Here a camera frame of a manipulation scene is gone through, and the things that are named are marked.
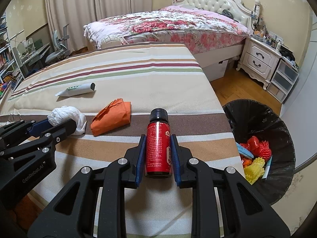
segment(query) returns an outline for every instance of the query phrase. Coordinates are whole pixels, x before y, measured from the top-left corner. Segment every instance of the bottle label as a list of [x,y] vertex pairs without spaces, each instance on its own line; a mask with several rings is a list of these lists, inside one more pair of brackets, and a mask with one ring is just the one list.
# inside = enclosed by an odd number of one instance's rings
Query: bottle label
[[146,134],[146,171],[170,172],[171,170],[170,126],[164,122],[153,122]]

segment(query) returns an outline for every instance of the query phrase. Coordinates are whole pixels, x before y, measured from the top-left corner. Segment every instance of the tufted headboard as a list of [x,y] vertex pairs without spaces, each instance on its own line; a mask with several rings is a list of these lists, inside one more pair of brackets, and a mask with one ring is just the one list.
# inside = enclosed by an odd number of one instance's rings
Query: tufted headboard
[[241,2],[241,0],[173,0],[173,5],[187,5],[220,14],[226,9],[232,13],[235,20],[251,30],[252,11],[243,6]]

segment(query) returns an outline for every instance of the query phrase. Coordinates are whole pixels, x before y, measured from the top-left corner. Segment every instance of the silver screw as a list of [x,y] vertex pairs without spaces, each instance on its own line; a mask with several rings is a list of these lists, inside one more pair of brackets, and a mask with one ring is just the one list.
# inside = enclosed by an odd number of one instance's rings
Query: silver screw
[[229,167],[227,167],[227,172],[230,174],[234,174],[236,172],[236,170],[232,166],[229,166]]
[[81,169],[81,172],[82,172],[83,174],[87,174],[87,173],[90,172],[90,168],[89,168],[88,166],[85,166],[85,167],[83,167],[83,168]]
[[128,160],[127,160],[126,158],[120,158],[120,159],[118,160],[118,163],[119,163],[120,165],[125,165],[126,163],[128,163]]
[[191,158],[189,160],[189,163],[191,163],[192,165],[197,165],[199,163],[198,159],[197,158]]

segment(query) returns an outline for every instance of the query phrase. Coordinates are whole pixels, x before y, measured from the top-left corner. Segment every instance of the yellow floral wallpaper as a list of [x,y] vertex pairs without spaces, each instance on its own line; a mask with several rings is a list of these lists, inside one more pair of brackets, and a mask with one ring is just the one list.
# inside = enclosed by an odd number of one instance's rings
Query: yellow floral wallpaper
[[8,35],[11,38],[21,30],[16,41],[25,40],[27,36],[47,24],[45,0],[12,0],[6,9]]
[[[242,0],[248,8],[254,0]],[[296,61],[305,56],[304,47],[309,30],[310,6],[306,0],[260,0],[261,14],[269,31],[281,36],[294,53]],[[153,0],[153,10],[172,4],[172,0]]]

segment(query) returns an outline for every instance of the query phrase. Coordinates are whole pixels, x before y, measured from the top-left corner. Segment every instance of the crumpled orange paper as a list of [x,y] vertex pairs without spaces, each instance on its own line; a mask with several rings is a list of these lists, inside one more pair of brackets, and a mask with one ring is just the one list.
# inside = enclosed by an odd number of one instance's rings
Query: crumpled orange paper
[[122,98],[118,98],[94,117],[90,128],[93,135],[98,136],[130,122],[131,102],[124,102]]

